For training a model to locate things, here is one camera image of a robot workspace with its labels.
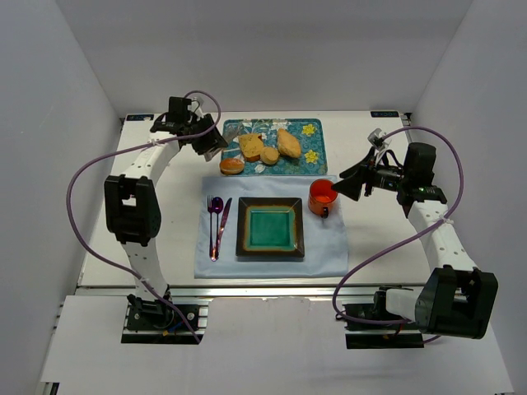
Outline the stainless steel serving tongs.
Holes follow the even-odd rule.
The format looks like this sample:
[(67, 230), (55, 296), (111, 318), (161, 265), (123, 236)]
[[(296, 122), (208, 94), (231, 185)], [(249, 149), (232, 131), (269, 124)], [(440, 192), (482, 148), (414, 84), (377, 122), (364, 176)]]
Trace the stainless steel serving tongs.
[(224, 125), (222, 133), (219, 133), (216, 129), (206, 134), (207, 150), (204, 154), (205, 161), (211, 161), (214, 156), (226, 149), (242, 131), (243, 125), (241, 123), (233, 123)]

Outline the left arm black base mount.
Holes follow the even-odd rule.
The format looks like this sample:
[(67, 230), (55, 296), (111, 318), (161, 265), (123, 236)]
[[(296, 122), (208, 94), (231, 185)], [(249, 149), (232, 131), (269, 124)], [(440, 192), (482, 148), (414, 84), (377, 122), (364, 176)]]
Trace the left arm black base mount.
[(207, 325), (205, 304), (183, 303), (175, 306), (181, 314), (159, 300), (127, 296), (128, 306), (121, 335), (122, 344), (198, 345)]

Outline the sliced brown bread loaf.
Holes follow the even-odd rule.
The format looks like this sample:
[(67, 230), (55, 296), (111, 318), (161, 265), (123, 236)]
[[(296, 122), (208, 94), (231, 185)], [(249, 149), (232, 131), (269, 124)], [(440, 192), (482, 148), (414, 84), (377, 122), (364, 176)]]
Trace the sliced brown bread loaf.
[(260, 159), (264, 142), (259, 133), (246, 133), (238, 136), (238, 143), (242, 156), (248, 162)]

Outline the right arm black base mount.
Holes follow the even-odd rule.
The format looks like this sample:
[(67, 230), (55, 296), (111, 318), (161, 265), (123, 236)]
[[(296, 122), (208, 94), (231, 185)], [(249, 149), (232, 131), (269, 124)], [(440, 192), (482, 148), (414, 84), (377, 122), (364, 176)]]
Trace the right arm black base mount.
[[(369, 320), (398, 320), (393, 314), (385, 316), (374, 311), (372, 303), (345, 304), (346, 315)], [(345, 322), (345, 340), (348, 350), (417, 349), (424, 347), (422, 334), (413, 323), (376, 325)]]

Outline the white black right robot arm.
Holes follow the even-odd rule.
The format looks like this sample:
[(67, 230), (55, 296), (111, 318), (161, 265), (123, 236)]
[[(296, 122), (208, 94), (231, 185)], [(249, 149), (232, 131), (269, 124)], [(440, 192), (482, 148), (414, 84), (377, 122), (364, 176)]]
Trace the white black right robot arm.
[(422, 289), (382, 286), (370, 309), (337, 315), (361, 325), (412, 323), (424, 334), (481, 339), (496, 299), (494, 274), (481, 271), (461, 244), (450, 222), (450, 207), (443, 191), (433, 185), (434, 146), (408, 145), (403, 164), (390, 165), (388, 151), (372, 147), (366, 157), (339, 175), (333, 191), (356, 201), (375, 188), (394, 191), (405, 217), (413, 225), (431, 275)]

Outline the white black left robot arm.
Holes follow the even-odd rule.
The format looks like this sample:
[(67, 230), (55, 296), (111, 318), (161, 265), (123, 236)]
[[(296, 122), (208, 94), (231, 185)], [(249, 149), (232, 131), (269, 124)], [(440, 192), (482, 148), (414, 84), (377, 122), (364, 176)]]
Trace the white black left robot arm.
[(201, 110), (201, 94), (190, 91), (183, 97), (171, 96), (168, 110), (154, 120), (148, 142), (136, 159), (104, 183), (106, 226), (128, 257), (136, 283), (134, 297), (142, 302), (170, 298), (156, 249), (161, 230), (157, 182), (184, 146), (191, 146), (205, 161), (227, 147), (218, 121)]

